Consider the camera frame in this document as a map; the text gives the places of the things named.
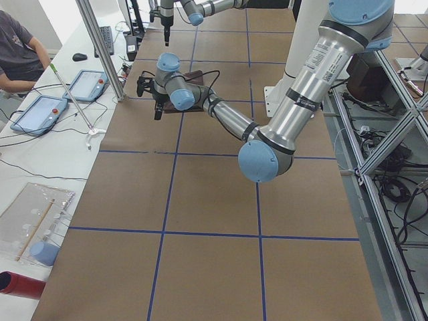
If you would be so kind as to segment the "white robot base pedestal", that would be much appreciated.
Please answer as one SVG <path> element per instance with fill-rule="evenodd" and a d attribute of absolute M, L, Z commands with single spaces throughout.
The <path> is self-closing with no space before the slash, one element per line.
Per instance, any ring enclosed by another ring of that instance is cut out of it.
<path fill-rule="evenodd" d="M 275 86 L 265 86 L 263 89 L 265 112 L 269 118 L 275 114 L 285 96 L 286 90 L 293 84 L 318 39 L 318 24 L 325 12 L 323 10 L 318 12 L 315 9 L 315 13 L 310 13 L 311 6 L 315 2 L 290 1 L 296 26 L 292 35 L 283 76 Z"/>

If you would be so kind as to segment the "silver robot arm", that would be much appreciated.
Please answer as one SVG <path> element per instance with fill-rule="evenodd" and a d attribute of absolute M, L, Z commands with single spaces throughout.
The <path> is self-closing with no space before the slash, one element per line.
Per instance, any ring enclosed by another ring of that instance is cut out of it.
<path fill-rule="evenodd" d="M 166 102 L 180 111 L 203 109 L 243 142 L 238 154 L 241 172 L 251 181 L 268 182 L 291 167 L 299 133 L 350 58 L 390 45 L 394 6 L 393 1 L 330 1 L 318 41 L 264 126 L 230 107 L 210 87 L 192 84 L 180 73 L 179 58 L 163 53 L 150 81 L 155 117 L 161 118 Z"/>
<path fill-rule="evenodd" d="M 175 3 L 174 0 L 161 0 L 160 3 L 154 1 L 154 5 L 150 7 L 150 21 L 153 22 L 155 17 L 160 18 L 161 25 L 164 28 L 164 41 L 168 47 L 170 42 L 171 27 L 174 23 Z M 204 18 L 213 16 L 216 13 L 228 9 L 244 9 L 248 1 L 244 0 L 219 0 L 219 1 L 204 1 L 200 4 L 194 1 L 179 1 L 184 9 L 189 23 L 192 26 L 202 24 Z"/>

